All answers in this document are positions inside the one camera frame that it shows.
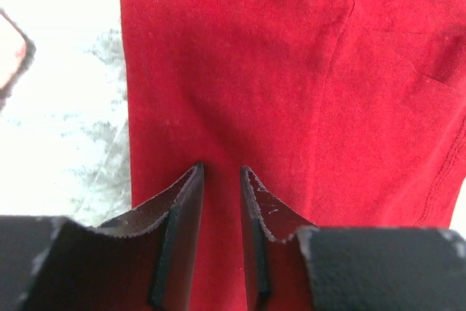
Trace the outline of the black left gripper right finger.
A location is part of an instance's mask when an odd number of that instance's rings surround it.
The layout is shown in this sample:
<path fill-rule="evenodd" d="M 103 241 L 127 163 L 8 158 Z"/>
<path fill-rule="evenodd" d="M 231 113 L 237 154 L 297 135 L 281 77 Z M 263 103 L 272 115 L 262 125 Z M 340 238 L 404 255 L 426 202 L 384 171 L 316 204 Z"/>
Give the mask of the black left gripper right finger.
<path fill-rule="evenodd" d="M 249 310 L 463 310 L 465 239 L 450 229 L 316 227 L 240 172 Z"/>

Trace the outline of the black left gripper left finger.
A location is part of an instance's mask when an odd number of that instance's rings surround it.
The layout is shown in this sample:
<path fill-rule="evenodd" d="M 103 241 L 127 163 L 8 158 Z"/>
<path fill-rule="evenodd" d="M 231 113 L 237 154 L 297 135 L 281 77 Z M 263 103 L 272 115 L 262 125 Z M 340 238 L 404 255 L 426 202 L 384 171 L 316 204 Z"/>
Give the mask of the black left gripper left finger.
<path fill-rule="evenodd" d="M 1 308 L 187 310 L 203 192 L 196 164 L 99 227 L 65 216 L 2 216 Z"/>

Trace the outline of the red t shirt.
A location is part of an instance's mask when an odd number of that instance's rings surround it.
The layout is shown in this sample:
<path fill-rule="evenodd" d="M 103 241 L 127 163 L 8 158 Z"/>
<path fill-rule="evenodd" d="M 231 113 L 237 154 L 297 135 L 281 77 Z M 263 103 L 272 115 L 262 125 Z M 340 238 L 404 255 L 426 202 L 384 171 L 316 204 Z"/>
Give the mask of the red t shirt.
<path fill-rule="evenodd" d="M 121 0 L 133 204 L 205 166 L 191 310 L 244 310 L 243 165 L 319 226 L 442 227 L 465 0 Z"/>

